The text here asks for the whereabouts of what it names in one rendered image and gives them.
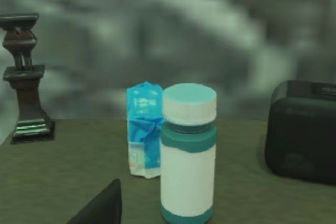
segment blurred background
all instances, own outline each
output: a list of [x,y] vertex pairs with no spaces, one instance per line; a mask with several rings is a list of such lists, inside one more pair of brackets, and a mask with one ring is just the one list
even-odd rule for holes
[[[288,79],[334,83],[336,0],[0,0],[39,12],[33,63],[46,64],[43,107],[56,119],[125,118],[125,89],[197,82],[220,118],[266,120]],[[0,47],[0,73],[13,65]],[[0,82],[0,139],[18,115]]]

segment pill bottle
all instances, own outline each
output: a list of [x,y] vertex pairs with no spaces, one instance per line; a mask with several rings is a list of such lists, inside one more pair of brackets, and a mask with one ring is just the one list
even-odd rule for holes
[[169,224],[204,224],[213,213],[217,94],[182,83],[162,99],[161,214]]

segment tabletop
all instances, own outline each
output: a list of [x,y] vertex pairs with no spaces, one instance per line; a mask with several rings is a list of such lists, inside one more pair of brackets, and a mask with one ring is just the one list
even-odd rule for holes
[[[266,123],[216,121],[210,223],[330,224],[336,189],[277,177],[262,162]],[[60,120],[55,140],[0,146],[0,223],[66,224],[115,178],[123,224],[164,223],[159,178],[130,175],[125,120]]]

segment white bottle cap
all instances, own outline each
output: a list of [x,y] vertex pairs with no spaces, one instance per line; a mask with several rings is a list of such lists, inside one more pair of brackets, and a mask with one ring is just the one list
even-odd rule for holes
[[173,124],[199,126],[215,120],[217,94],[212,88],[195,83],[181,83],[163,91],[162,114]]

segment dark metal candlestick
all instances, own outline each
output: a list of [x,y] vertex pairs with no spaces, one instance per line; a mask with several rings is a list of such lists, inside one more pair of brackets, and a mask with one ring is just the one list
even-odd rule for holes
[[54,122],[41,107],[38,86],[45,65],[33,65],[31,51],[37,38],[30,31],[38,14],[0,15],[0,28],[7,33],[3,41],[14,57],[14,67],[7,67],[3,80],[16,90],[19,118],[12,136],[12,144],[52,140]]

